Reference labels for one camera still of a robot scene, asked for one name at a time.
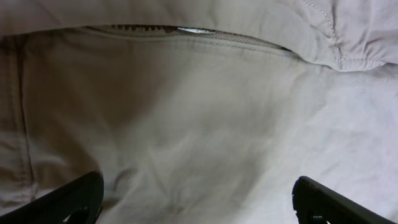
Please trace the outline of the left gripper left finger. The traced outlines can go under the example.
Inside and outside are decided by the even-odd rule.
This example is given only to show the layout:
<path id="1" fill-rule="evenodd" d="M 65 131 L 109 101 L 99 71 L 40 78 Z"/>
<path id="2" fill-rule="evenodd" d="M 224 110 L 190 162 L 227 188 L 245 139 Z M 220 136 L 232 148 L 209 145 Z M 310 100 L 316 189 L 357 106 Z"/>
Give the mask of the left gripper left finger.
<path id="1" fill-rule="evenodd" d="M 95 224 L 102 212 L 103 176 L 89 172 L 1 216 L 1 224 Z"/>

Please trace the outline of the beige khaki shorts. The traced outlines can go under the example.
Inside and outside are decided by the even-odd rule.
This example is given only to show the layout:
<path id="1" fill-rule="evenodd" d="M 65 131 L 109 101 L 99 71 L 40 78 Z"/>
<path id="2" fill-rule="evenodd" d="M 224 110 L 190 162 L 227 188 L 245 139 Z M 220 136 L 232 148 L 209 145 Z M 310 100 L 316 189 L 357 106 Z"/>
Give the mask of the beige khaki shorts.
<path id="1" fill-rule="evenodd" d="M 100 223 L 397 221 L 397 2 L 1 0 L 1 213 L 87 172 Z"/>

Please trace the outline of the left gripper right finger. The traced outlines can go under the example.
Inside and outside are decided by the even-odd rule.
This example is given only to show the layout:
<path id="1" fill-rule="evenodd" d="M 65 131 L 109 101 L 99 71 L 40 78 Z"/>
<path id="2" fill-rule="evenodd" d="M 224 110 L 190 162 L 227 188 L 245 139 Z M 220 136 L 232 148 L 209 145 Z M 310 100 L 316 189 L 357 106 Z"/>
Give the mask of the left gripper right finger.
<path id="1" fill-rule="evenodd" d="M 299 224 L 395 224 L 307 176 L 296 180 L 292 203 Z"/>

